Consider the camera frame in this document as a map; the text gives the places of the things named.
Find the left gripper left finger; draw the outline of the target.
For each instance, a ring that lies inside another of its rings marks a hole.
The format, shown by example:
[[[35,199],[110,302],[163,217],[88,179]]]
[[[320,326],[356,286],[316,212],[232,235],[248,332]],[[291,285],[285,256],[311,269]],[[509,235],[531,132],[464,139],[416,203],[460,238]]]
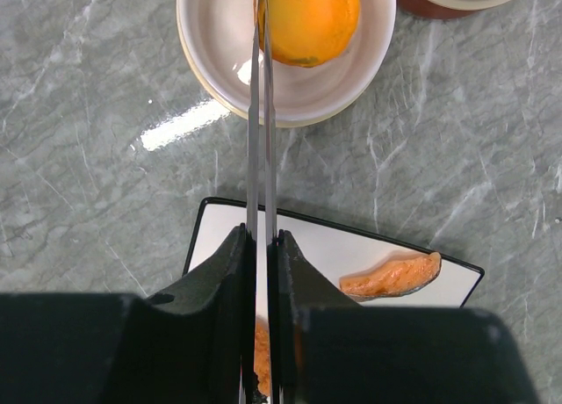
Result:
[[[244,226],[194,270],[131,293],[1,297],[4,403],[249,403],[254,301]]]

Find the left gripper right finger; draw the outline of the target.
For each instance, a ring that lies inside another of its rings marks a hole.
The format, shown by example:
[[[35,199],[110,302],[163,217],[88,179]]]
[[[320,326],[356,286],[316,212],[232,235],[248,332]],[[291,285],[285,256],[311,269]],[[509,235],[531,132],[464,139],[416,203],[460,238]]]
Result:
[[[517,344],[478,308],[363,307],[303,256],[267,248],[274,403],[536,403]]]

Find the salmon slice food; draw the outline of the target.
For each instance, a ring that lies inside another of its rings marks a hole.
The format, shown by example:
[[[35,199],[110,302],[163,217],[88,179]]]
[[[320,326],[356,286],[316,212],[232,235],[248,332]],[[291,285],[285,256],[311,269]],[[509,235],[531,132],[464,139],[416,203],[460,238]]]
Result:
[[[442,269],[442,257],[433,252],[395,259],[361,275],[342,277],[340,291],[354,300],[402,297],[432,283]]]

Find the metal tongs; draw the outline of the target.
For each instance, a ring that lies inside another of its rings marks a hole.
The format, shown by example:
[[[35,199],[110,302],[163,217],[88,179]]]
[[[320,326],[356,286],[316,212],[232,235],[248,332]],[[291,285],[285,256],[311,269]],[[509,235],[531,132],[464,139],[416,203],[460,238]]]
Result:
[[[270,45],[270,0],[253,0],[248,109],[246,238],[250,338],[255,338],[258,304],[267,304],[269,403],[289,403],[284,386],[280,322],[279,239],[277,230],[276,110]]]

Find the orange egg yolk food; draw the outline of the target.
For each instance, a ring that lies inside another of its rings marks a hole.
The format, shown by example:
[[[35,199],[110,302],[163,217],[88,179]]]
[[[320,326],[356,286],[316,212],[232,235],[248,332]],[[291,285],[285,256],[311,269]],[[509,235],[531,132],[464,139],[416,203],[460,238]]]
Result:
[[[340,56],[357,29],[360,0],[257,0],[259,45],[270,31],[272,59],[313,68]]]

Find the orange fried food piece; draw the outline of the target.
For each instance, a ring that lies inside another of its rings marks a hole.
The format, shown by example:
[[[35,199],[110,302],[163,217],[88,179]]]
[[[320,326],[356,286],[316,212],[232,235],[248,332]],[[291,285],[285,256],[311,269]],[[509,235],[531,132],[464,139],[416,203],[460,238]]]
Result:
[[[270,396],[270,335],[267,326],[260,320],[256,321],[254,373],[258,391]]]

